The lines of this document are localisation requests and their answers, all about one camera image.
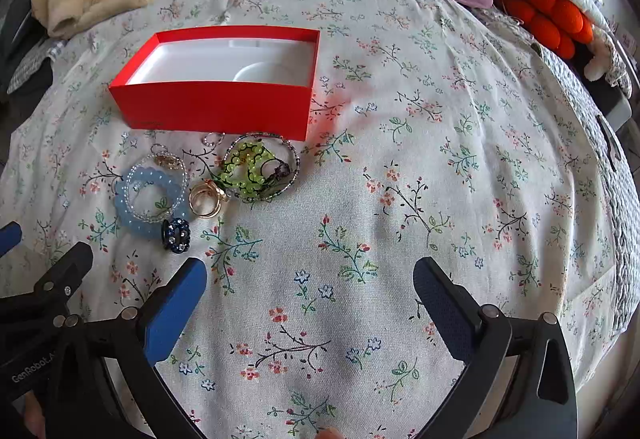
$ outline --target light blue bracelet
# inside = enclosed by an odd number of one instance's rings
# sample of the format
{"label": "light blue bracelet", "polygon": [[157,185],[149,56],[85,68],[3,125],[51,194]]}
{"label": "light blue bracelet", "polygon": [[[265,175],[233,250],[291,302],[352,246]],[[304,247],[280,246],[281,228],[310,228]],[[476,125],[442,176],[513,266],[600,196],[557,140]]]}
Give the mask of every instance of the light blue bracelet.
{"label": "light blue bracelet", "polygon": [[130,228],[142,237],[156,239],[160,237],[161,234],[162,218],[171,218],[172,216],[170,213],[171,208],[162,214],[160,220],[154,222],[146,222],[133,215],[127,207],[125,190],[125,188],[129,188],[133,183],[142,183],[142,187],[148,184],[160,186],[166,192],[166,196],[171,199],[172,205],[175,199],[181,196],[180,202],[174,208],[173,216],[187,218],[188,209],[184,199],[184,190],[182,189],[180,181],[176,180],[175,176],[166,174],[158,168],[136,167],[133,173],[129,171],[124,177],[126,177],[128,181],[118,181],[115,185],[116,197],[114,202],[118,217],[121,223],[127,226],[127,228]]}

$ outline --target blue gripper pad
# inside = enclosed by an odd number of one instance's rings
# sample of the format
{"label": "blue gripper pad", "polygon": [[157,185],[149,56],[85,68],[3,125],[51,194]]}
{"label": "blue gripper pad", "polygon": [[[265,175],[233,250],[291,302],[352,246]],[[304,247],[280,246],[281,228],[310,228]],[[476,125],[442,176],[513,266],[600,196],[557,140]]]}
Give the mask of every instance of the blue gripper pad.
{"label": "blue gripper pad", "polygon": [[169,357],[206,286],[204,262],[187,259],[169,283],[156,289],[142,307],[139,324],[143,326],[149,364],[153,366]]}
{"label": "blue gripper pad", "polygon": [[7,251],[20,244],[22,230],[18,223],[9,223],[0,229],[0,257]]}
{"label": "blue gripper pad", "polygon": [[478,304],[466,290],[453,284],[431,257],[415,263],[414,288],[451,356],[468,363],[475,353],[474,324],[479,325],[479,317],[472,315]]}

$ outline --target crystal bracelet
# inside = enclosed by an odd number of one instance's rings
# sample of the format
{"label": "crystal bracelet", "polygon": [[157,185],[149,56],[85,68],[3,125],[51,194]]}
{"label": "crystal bracelet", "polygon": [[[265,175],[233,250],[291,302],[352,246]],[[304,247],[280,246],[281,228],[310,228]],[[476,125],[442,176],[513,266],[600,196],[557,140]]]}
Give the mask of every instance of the crystal bracelet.
{"label": "crystal bracelet", "polygon": [[[171,208],[169,208],[169,210],[165,212],[158,213],[158,215],[145,215],[141,213],[136,213],[136,210],[133,207],[133,202],[131,202],[131,198],[130,198],[130,185],[134,181],[134,179],[137,177],[136,172],[140,167],[142,167],[143,164],[145,164],[145,162],[149,160],[153,160],[156,163],[156,165],[162,168],[168,168],[169,170],[180,170],[182,173],[180,193],[174,199],[174,203],[171,205]],[[169,178],[166,182],[167,184],[171,184],[173,181],[174,180],[172,178]],[[185,167],[182,159],[180,159],[177,155],[172,154],[168,150],[162,150],[159,152],[152,151],[150,154],[144,156],[140,161],[138,161],[135,165],[133,165],[131,170],[129,170],[129,172],[125,176],[124,183],[125,184],[123,189],[124,189],[125,202],[127,203],[127,209],[129,210],[131,216],[145,223],[150,223],[150,224],[160,223],[166,218],[167,213],[174,213],[178,205],[184,202],[184,194],[187,190],[187,183],[188,183],[187,168]]]}

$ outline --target gold ring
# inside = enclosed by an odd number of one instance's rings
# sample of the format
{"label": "gold ring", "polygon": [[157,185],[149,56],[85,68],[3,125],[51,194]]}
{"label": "gold ring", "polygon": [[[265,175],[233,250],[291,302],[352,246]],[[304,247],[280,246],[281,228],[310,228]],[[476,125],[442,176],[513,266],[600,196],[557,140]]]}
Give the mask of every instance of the gold ring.
{"label": "gold ring", "polygon": [[[216,200],[216,205],[209,213],[198,213],[193,207],[193,201],[202,194],[207,194],[209,197],[212,197]],[[191,193],[189,194],[189,207],[193,213],[199,216],[199,218],[211,218],[212,216],[216,216],[220,213],[222,202],[226,202],[227,200],[228,197],[226,197],[225,192],[221,188],[219,188],[217,184],[215,184],[213,181],[205,181],[200,184],[196,184],[191,189]]]}

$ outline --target blue beaded bracelet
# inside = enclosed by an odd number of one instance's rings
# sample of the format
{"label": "blue beaded bracelet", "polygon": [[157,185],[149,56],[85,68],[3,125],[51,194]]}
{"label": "blue beaded bracelet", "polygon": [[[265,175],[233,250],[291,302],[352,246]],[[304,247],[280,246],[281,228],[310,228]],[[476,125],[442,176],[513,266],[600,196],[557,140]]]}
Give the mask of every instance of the blue beaded bracelet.
{"label": "blue beaded bracelet", "polygon": [[[134,182],[141,182],[144,185],[156,184],[164,189],[167,197],[170,199],[177,199],[182,193],[180,183],[175,180],[175,177],[167,175],[158,168],[137,168],[131,177],[131,183]],[[129,208],[127,208],[124,188],[127,188],[125,181],[119,181],[115,185],[116,197],[114,202],[116,205],[116,212],[121,223],[142,237],[156,239],[161,231],[160,228],[162,226],[162,222],[158,221],[156,223],[147,223],[135,218],[129,211]],[[174,210],[173,216],[187,218],[187,214],[187,203],[186,200],[183,199]]]}

